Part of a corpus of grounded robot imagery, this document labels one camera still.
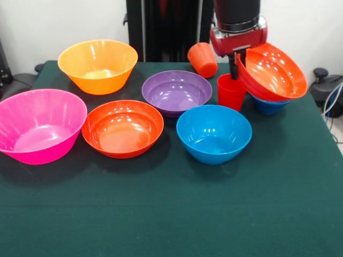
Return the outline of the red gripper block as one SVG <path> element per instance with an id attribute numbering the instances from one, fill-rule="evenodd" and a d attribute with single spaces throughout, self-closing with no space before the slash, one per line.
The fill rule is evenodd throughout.
<path id="1" fill-rule="evenodd" d="M 230 76 L 233 80 L 238 79 L 238 67 L 236 65 L 236 52 L 240 54 L 240 60 L 246 67 L 247 48 L 259 47 L 267 39 L 267 23 L 264 17 L 260 17 L 257 25 L 246 32 L 226 33 L 218 27 L 210 29 L 210 39 L 214 52 L 221 57 L 229 55 Z"/>

